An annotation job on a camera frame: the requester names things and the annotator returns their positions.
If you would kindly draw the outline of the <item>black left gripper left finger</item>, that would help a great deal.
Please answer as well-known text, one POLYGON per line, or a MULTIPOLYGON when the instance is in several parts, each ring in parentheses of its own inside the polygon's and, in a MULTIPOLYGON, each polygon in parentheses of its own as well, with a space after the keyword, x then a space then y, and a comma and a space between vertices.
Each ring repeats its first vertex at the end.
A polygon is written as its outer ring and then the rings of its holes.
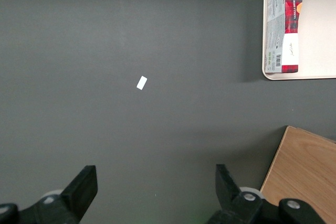
POLYGON ((59 194, 23 210, 23 223, 80 223, 98 192, 94 165, 85 166, 59 194))

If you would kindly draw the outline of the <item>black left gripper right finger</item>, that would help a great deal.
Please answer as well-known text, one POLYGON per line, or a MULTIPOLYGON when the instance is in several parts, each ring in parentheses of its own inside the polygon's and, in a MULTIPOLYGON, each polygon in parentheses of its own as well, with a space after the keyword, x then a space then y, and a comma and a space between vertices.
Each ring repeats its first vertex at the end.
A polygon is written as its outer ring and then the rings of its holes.
POLYGON ((216 165, 216 195, 221 210, 208 223, 256 223, 261 213, 262 199, 255 193, 241 191, 224 164, 216 165))

